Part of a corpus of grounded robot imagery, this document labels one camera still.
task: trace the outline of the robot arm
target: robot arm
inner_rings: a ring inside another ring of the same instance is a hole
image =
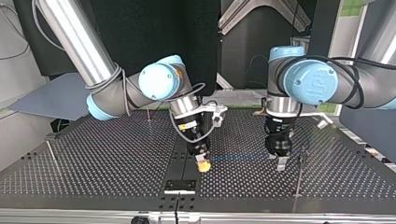
[[[265,145],[279,162],[290,155],[290,130],[303,104],[396,109],[395,22],[392,1],[358,59],[304,55],[302,47],[271,49]],[[343,65],[339,60],[355,64]]]
[[[62,43],[91,94],[87,98],[90,113],[97,119],[114,119],[154,101],[169,102],[170,118],[177,132],[187,141],[198,168],[210,168],[208,136],[219,127],[226,106],[202,105],[177,55],[169,56],[146,66],[140,73],[126,77],[113,63],[94,31],[78,0],[37,0],[44,18]],[[213,113],[213,128],[204,131],[203,113]]]

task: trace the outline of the silver cylinder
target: silver cylinder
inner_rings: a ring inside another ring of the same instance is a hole
[[[194,99],[194,95],[188,95],[182,98],[178,98],[170,103],[172,113],[175,117],[186,114],[196,108],[198,108],[198,102]]]
[[[88,86],[107,80],[115,65],[78,0],[38,0],[38,7]]]
[[[396,1],[388,1],[360,56],[378,63],[396,64]]]
[[[298,102],[291,97],[279,97],[268,95],[266,109],[269,114],[294,115],[297,111]]]

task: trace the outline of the metal bracket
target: metal bracket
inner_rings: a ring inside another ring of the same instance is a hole
[[[215,125],[215,127],[220,127],[221,123],[224,120],[225,117],[225,112],[228,110],[228,107],[225,105],[216,105],[213,103],[207,104],[207,105],[200,105],[198,108],[189,111],[187,113],[184,113],[179,116],[175,116],[175,119],[182,119],[186,118],[187,116],[194,115],[194,114],[199,114],[203,112],[212,112],[212,120]]]
[[[256,7],[272,7],[278,11],[290,24],[293,24],[296,0],[234,0],[219,20],[219,29],[223,35],[227,35],[235,25],[246,17]],[[298,6],[294,27],[298,32],[305,30],[311,20],[304,10]]]
[[[195,180],[168,180],[165,185],[165,194],[195,194]]]

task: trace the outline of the gray panel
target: gray panel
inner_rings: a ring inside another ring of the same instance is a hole
[[[82,119],[52,145],[57,161],[42,148],[0,173],[0,207],[396,214],[396,174],[333,126],[318,129],[315,119],[298,121],[293,157],[286,172],[278,172],[267,159],[264,117],[253,111],[227,112],[211,136],[212,170],[201,176],[181,154],[185,143],[177,141],[167,111],[152,111],[151,122],[145,111]],[[296,198],[305,144],[309,157]],[[174,168],[183,160],[188,170],[178,174]],[[166,178],[194,176],[195,195],[163,195]]]
[[[77,120],[88,114],[89,93],[78,73],[68,73],[32,91],[9,108],[26,114]]]
[[[396,174],[334,127],[300,119],[285,172],[264,146],[263,117],[227,112],[212,135],[212,170],[202,175],[194,211],[334,212],[394,214]],[[302,145],[309,145],[300,194],[295,197]]]
[[[0,194],[33,195],[37,202],[92,197],[96,203],[87,203],[89,208],[102,206],[98,200],[129,200],[121,209],[145,210],[141,204],[131,204],[143,200],[151,202],[148,210],[153,205],[158,208],[155,200],[161,198],[176,139],[169,116],[163,112],[151,112],[151,122],[146,111],[109,121],[88,118],[52,145],[57,161],[49,150],[24,158],[29,162],[0,182]],[[77,200],[73,206],[82,204]]]
[[[367,8],[366,18],[361,30],[358,55],[378,23],[388,0],[376,0]],[[360,109],[343,107],[340,121],[364,142],[374,147],[391,161],[396,161],[395,134],[396,111]]]

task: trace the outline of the metal rod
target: metal rod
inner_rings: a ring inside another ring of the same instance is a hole
[[[111,77],[115,65],[78,0],[38,0],[50,28],[88,86]]]

